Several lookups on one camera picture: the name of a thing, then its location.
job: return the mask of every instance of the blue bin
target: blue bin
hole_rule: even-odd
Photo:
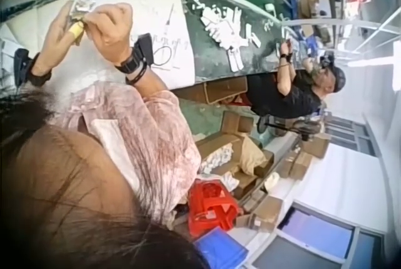
[[[231,238],[220,227],[200,237],[195,242],[212,269],[235,269],[245,259],[248,250]]]

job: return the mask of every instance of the black t-shirt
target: black t-shirt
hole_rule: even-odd
[[[308,75],[297,72],[291,91],[283,96],[277,89],[277,73],[260,73],[247,76],[247,98],[252,111],[260,116],[267,114],[282,119],[295,119],[317,111],[320,98],[311,90]]]

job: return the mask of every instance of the pink shirt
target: pink shirt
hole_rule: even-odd
[[[170,91],[142,99],[129,85],[96,82],[52,124],[78,130],[83,117],[153,219],[165,221],[195,180],[201,157]]]

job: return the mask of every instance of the white sheet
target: white sheet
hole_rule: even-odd
[[[57,0],[40,8],[26,11],[7,22],[17,41],[34,56],[41,48],[48,26],[67,0]],[[154,39],[156,72],[170,89],[186,87],[195,83],[194,55],[189,41],[187,23],[181,0],[95,0],[96,5],[106,3],[129,3],[133,7],[132,42],[138,35],[150,33]],[[170,12],[170,24],[167,26]],[[96,80],[123,82],[124,76],[101,58],[93,43],[84,36],[81,46],[73,46],[66,59],[53,70],[47,87],[60,99],[70,92],[85,88]]]

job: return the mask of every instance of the person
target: person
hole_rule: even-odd
[[[280,53],[277,73],[247,76],[248,91],[242,97],[261,117],[259,125],[268,122],[268,115],[281,119],[310,115],[328,94],[339,92],[345,85],[345,74],[334,65],[332,56],[322,59],[321,65],[307,58],[303,62],[305,70],[296,72],[289,41],[281,44]]]
[[[73,94],[63,113],[52,111],[49,93],[33,88],[77,39],[66,28],[70,8],[51,23],[29,67],[32,84],[17,94],[2,89],[3,261],[29,268],[209,268],[193,243],[165,227],[201,159],[177,97],[151,68],[137,63],[128,84],[94,83]],[[130,5],[99,6],[83,22],[106,60],[130,66]]]

